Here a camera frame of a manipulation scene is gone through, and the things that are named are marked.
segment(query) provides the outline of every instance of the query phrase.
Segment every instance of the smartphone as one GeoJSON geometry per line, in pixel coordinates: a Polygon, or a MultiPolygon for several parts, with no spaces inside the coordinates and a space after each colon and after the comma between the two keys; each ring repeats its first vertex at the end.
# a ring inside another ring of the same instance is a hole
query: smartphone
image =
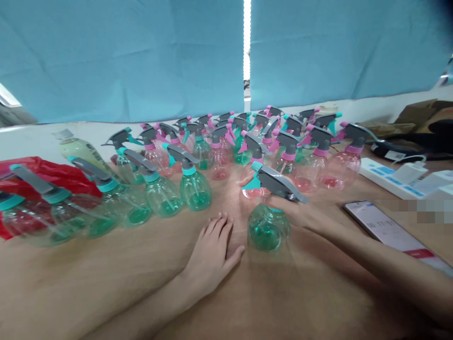
{"type": "Polygon", "coordinates": [[[453,277],[453,268],[368,201],[343,204],[343,209],[375,240],[400,250],[453,277]]]}

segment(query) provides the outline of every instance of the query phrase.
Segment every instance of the blue curtain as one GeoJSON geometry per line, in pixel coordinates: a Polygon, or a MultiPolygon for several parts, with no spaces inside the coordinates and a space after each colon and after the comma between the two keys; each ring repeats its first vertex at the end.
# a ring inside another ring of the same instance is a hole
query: blue curtain
{"type": "Polygon", "coordinates": [[[452,53],[448,0],[252,0],[252,110],[429,90],[452,53]]]}
{"type": "Polygon", "coordinates": [[[243,1],[4,0],[0,83],[40,122],[243,110],[243,1]]]}

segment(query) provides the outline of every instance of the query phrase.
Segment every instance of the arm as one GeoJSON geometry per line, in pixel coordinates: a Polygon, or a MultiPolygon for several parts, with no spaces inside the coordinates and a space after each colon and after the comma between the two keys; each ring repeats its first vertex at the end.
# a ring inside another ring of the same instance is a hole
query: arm
{"type": "Polygon", "coordinates": [[[201,230],[186,268],[154,294],[87,334],[84,340],[150,339],[172,319],[213,292],[245,250],[239,246],[225,259],[233,221],[227,214],[209,219],[201,230]]]}
{"type": "Polygon", "coordinates": [[[453,330],[453,279],[405,253],[345,228],[316,207],[278,196],[265,204],[285,212],[290,222],[333,243],[386,285],[446,329],[453,330]]]}

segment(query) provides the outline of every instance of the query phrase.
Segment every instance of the table surface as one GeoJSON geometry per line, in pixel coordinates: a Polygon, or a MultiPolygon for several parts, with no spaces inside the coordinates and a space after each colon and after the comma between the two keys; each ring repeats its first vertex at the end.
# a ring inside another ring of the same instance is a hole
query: table surface
{"type": "MultiPolygon", "coordinates": [[[[368,149],[363,157],[370,156],[368,149]]],[[[390,162],[380,160],[388,165],[390,162]]],[[[431,170],[451,162],[429,163],[431,170]]],[[[118,310],[180,272],[209,217],[235,219],[229,251],[247,244],[247,217],[255,202],[228,180],[212,182],[213,203],[184,209],[172,219],[151,218],[96,240],[72,240],[39,249],[11,240],[0,244],[0,338],[78,339],[118,310]]],[[[179,183],[180,175],[172,180],[179,183]]],[[[359,176],[348,190],[310,196],[326,214],[362,232],[340,204],[382,200],[391,217],[453,264],[453,231],[409,210],[407,202],[359,176]]],[[[329,242],[292,228],[275,254],[247,248],[241,263],[210,296],[171,322],[157,339],[398,339],[424,317],[329,242]]]]}

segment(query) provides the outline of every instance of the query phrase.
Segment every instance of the power strip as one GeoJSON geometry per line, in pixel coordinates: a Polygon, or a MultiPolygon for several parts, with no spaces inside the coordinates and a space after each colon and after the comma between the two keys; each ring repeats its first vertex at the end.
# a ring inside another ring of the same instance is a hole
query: power strip
{"type": "Polygon", "coordinates": [[[392,177],[395,170],[370,158],[362,158],[360,174],[373,181],[385,190],[402,199],[425,199],[424,193],[415,190],[408,184],[403,184],[392,177]]]}

